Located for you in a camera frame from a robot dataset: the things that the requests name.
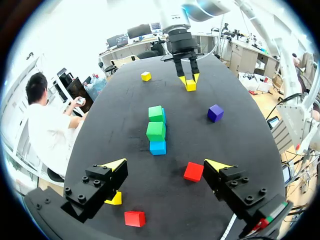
drawer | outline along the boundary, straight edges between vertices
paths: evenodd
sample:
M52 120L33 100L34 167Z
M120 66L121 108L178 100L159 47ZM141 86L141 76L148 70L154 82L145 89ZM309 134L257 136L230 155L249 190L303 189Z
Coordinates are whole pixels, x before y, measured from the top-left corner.
M232 51L239 54L240 56L242 55L242 50L243 48L235 43L232 44Z

bolt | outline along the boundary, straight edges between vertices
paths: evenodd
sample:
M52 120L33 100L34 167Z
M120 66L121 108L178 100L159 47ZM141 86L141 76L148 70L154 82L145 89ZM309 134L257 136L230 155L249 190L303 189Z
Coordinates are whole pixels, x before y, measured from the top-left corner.
M93 181L93 185L94 185L95 187L100 187L101 183L100 183L99 180L94 180L94 181Z
M78 201L82 204L85 203L87 201L86 196L83 194L78 195Z
M244 182L244 183L247 183L247 182L249 182L249 178L246 176L246 177L244 177L244 178L242 178L242 182Z
M237 181L232 181L232 182L231 182L231 186L232 186L232 187L236 187L237 185L238 185L238 182L237 182Z
M250 204L250 203L252 203L252 201L253 201L254 199L255 199L254 196L248 195L248 196L245 198L245 201L246 201L247 204Z
M259 194L260 195L265 195L267 193L267 189L265 189L264 187L260 189Z
M64 188L64 192L65 192L65 194L67 194L67 195L70 195L70 194L72 193L71 188L68 187L68 186Z
M82 177L82 182L88 183L89 182L89 178L87 176L83 176Z

desk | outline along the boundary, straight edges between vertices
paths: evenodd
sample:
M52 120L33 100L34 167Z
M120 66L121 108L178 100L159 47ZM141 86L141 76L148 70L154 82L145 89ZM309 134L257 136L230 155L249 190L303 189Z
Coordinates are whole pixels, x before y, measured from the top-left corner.
M204 33L204 32L197 32L194 35L192 34L193 38L196 39L196 42L198 44L198 48L196 48L197 53L204 53L207 54L210 52L213 47L213 38L217 36L212 36L211 34ZM160 37L161 40L165 40L166 36ZM116 60L116 59L122 59L126 58L131 55L138 55L141 54L145 51L150 51L151 50L151 45L150 43L156 42L158 40L158 36L151 37L151 38L146 38L143 39L142 41L139 42L134 42L134 43L128 43L125 46L122 47L117 47L114 49L111 49L109 51L104 52L99 56L100 62L103 62L104 66L110 66L111 60Z
M220 239L233 213L204 179L193 183L183 178L188 162L203 164L208 158L238 164L270 196L284 196L280 155L258 106L222 62L210 56L199 60L197 90L187 92L174 63L161 58L127 63L114 74L83 123L64 186L80 181L92 164L126 158L122 205L104 204L86 225L126 240ZM182 65L191 77L189 63ZM152 74L151 81L141 80L144 71ZM214 104L224 109L216 123L207 119ZM152 156L148 107L157 105L166 111L167 154ZM146 225L125 226L126 211L144 211ZM240 224L232 227L230 239L237 239Z
M256 68L256 62L265 64L264 69ZM238 77L238 73L250 72L273 79L276 64L279 61L249 43L232 39L230 70Z
M99 56L99 58L105 66L110 66L111 60L122 59L130 55L138 55L145 51L150 51L151 50L150 43L156 42L157 40L158 40L158 36L155 36L155 37L145 38L139 42L128 43L125 46L117 47L104 52Z

red cube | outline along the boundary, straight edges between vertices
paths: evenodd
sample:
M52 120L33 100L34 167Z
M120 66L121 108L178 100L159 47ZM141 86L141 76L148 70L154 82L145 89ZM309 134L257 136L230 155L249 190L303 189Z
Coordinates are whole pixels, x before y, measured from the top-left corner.
M143 211L126 211L124 222L127 226L142 227L146 224L146 216Z
M203 165L189 162L188 165L186 166L186 170L184 172L183 178L193 182L199 182L203 171L204 171Z

white shirt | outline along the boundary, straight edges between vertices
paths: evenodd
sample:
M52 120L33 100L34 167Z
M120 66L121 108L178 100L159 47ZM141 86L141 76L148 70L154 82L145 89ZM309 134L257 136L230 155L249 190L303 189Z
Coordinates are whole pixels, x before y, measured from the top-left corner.
M64 178L74 146L74 129L69 129L71 116L52 106L31 104L28 108L30 143L40 160Z

